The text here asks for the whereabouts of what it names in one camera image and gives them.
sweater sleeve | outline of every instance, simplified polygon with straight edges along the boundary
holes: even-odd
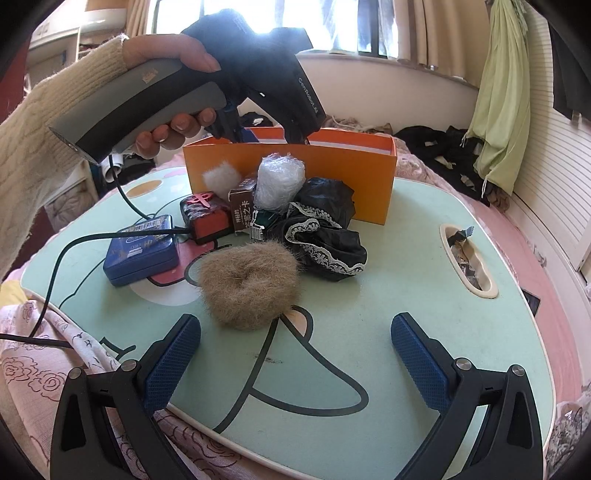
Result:
[[[125,39],[108,41],[40,82],[0,125],[0,281],[26,240],[37,210],[81,161],[48,125],[126,72]]]

hand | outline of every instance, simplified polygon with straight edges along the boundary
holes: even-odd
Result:
[[[141,35],[123,42],[123,60],[128,69],[150,59],[180,59],[187,67],[201,72],[216,72],[220,65],[203,44],[188,35]],[[176,115],[170,125],[160,125],[152,132],[141,132],[135,139],[134,150],[144,158],[154,158],[160,145],[167,150],[183,146],[186,138],[194,137],[201,127],[211,125],[216,112],[206,108],[195,117],[186,113]]]

white lace trim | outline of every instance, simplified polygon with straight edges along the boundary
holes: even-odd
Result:
[[[296,240],[297,233],[315,232],[319,228],[320,224],[318,220],[315,218],[310,218],[303,223],[295,223],[289,227],[287,229],[287,233],[285,234],[285,239],[292,244],[301,246],[302,249],[304,249],[306,253],[312,257],[314,262],[332,272],[341,273],[343,275],[357,275],[365,269],[365,263],[358,263],[350,267],[341,260],[333,258],[326,248]]]
[[[290,216],[294,209],[298,209],[302,215],[306,215],[307,217],[326,220],[331,226],[335,228],[343,228],[337,222],[335,222],[327,212],[319,208],[302,205],[300,202],[291,202],[289,208],[287,209],[287,216]]]

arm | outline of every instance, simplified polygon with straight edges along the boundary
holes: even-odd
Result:
[[[219,70],[203,45],[186,35],[116,37],[40,82],[0,125],[0,281],[25,241],[37,210],[81,161],[47,125],[115,77],[153,58],[178,58],[203,72]],[[160,145],[179,148],[185,137],[196,135],[201,125],[214,119],[211,109],[196,118],[177,115],[170,126],[140,133],[135,148],[146,158],[154,157]]]

fluffy scrunchie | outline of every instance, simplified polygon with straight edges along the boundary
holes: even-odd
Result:
[[[224,248],[201,260],[197,283],[214,319],[255,330],[295,303],[298,262],[276,242]]]

